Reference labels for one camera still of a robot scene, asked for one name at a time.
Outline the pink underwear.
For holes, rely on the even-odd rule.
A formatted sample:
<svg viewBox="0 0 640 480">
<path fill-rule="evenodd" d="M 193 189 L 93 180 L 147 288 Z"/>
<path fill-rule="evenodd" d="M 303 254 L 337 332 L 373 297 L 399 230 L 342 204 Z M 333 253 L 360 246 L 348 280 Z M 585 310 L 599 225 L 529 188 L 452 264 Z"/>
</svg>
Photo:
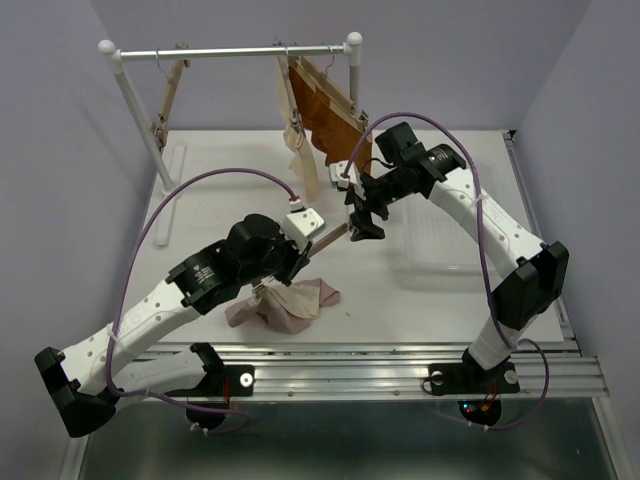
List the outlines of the pink underwear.
<svg viewBox="0 0 640 480">
<path fill-rule="evenodd" d="M 270 331 L 294 335 L 309 328 L 322 308 L 340 301 L 341 292 L 321 278 L 274 283 L 255 287 L 249 298 L 228 307 L 225 317 L 232 328 L 261 321 Z"/>
</svg>

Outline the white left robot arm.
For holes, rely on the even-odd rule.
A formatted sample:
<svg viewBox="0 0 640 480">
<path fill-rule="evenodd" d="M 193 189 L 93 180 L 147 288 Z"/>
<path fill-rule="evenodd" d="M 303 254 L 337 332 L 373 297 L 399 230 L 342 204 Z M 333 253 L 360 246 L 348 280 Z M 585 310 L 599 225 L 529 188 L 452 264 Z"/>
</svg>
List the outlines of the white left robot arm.
<svg viewBox="0 0 640 480">
<path fill-rule="evenodd" d="M 172 331 L 235 299 L 267 277 L 290 285 L 309 262 L 322 221 L 311 210 L 282 222 L 250 214 L 227 237 L 187 257 L 126 313 L 63 350 L 46 347 L 34 357 L 66 432 L 95 432 L 126 403 L 166 400 L 174 391 L 210 394 L 224 382 L 225 366 L 207 342 L 197 342 L 164 361 L 134 370 L 133 362 Z"/>
</svg>

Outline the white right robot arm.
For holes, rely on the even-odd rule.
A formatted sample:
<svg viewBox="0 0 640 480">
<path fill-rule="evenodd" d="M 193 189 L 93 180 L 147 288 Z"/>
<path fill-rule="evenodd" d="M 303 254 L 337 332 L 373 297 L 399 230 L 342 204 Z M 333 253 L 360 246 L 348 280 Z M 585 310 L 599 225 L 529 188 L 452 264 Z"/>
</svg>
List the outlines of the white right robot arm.
<svg viewBox="0 0 640 480">
<path fill-rule="evenodd" d="M 360 170 L 356 158 L 335 169 L 334 181 L 345 191 L 354 242 L 385 236 L 372 221 L 386 220 L 390 205 L 420 195 L 444 211 L 478 247 L 488 318 L 459 362 L 432 365 L 422 387 L 430 395 L 480 395 L 488 390 L 520 390 L 509 360 L 529 326 L 560 296 L 569 251 L 559 241 L 547 243 L 512 218 L 481 186 L 476 163 L 448 130 L 447 141 L 427 149 L 412 128 L 401 122 L 375 142 L 388 166 L 379 177 Z"/>
</svg>

